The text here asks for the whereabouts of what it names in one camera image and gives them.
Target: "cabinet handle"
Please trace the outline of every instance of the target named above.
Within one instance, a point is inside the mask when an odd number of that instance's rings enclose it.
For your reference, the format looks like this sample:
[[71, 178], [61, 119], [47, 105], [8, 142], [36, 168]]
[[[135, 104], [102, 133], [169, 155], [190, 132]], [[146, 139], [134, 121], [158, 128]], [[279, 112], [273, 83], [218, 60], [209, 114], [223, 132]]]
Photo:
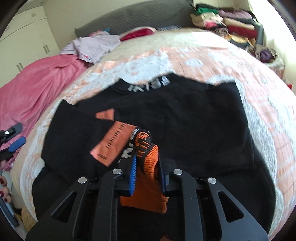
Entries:
[[48, 46], [47, 46], [47, 45], [45, 45], [45, 47], [47, 48], [47, 51], [48, 51], [48, 52], [50, 52], [50, 50], [49, 50]]
[[45, 50], [45, 53], [47, 53], [47, 50], [46, 50], [45, 46], [43, 46], [43, 48], [44, 48], [44, 50]]

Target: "white wardrobe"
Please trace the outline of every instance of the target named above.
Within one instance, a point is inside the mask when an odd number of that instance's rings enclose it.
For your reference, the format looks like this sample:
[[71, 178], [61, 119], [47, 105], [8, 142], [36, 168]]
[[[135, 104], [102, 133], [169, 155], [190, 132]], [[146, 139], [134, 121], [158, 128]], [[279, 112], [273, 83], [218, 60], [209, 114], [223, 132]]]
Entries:
[[0, 38], [0, 87], [34, 61], [58, 53], [42, 6], [15, 15]]

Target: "curtain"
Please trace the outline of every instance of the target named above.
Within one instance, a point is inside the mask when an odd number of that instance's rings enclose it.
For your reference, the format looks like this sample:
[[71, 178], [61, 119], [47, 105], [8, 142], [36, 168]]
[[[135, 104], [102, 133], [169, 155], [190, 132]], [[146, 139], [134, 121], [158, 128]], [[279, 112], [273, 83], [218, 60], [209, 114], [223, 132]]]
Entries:
[[251, 11], [263, 25], [265, 44], [278, 52], [285, 64], [283, 80], [296, 93], [296, 41], [284, 20], [267, 0], [248, 0]]

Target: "pink blanket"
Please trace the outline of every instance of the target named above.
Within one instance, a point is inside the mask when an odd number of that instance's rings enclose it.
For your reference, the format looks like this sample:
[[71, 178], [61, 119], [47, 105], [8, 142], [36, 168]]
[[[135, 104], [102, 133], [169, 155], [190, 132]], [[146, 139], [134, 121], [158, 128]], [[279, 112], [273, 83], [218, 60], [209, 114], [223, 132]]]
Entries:
[[[27, 137], [43, 111], [78, 78], [87, 65], [76, 55], [56, 55], [40, 59], [0, 88], [0, 130], [20, 122], [23, 131], [3, 144], [4, 149], [20, 136]], [[15, 156], [0, 163], [0, 170], [12, 167]]]

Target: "orange and black knit fabric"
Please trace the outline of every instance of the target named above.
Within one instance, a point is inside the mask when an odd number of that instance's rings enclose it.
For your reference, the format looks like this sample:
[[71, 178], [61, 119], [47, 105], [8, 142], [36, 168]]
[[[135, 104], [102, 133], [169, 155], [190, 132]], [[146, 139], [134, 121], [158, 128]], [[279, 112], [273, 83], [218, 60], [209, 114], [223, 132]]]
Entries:
[[158, 146], [151, 142], [146, 132], [137, 134], [135, 145], [138, 164], [136, 188], [133, 196], [120, 197], [121, 205], [165, 213], [168, 198], [162, 195], [157, 181]]

